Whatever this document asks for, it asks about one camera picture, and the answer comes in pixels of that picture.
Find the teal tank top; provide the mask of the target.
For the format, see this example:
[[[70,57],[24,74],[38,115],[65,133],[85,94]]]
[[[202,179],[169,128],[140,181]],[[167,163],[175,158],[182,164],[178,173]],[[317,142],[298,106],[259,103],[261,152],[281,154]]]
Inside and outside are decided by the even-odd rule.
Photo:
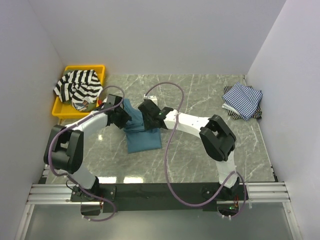
[[[129,120],[123,131],[126,135],[127,151],[129,154],[162,148],[159,128],[145,130],[142,113],[132,107],[129,99],[123,101],[124,110],[129,114]]]

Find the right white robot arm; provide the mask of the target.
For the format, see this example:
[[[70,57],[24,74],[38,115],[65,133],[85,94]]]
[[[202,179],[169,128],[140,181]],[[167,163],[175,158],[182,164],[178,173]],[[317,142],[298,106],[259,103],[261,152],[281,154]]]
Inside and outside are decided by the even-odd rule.
[[[175,131],[181,131],[198,137],[207,155],[215,161],[221,197],[230,200],[237,194],[239,177],[234,160],[237,138],[219,115],[200,117],[171,107],[160,109],[150,99],[144,100],[138,110],[142,113],[146,130],[171,130],[171,137]]]

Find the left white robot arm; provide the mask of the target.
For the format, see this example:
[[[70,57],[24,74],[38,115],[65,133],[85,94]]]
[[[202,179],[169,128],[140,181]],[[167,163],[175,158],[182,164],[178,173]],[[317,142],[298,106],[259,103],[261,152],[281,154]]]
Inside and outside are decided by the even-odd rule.
[[[44,163],[77,182],[88,201],[99,197],[100,183],[98,177],[83,165],[85,139],[112,124],[119,129],[124,128],[131,117],[124,110],[123,101],[123,97],[108,94],[102,104],[86,117],[66,126],[57,124],[51,129]]]

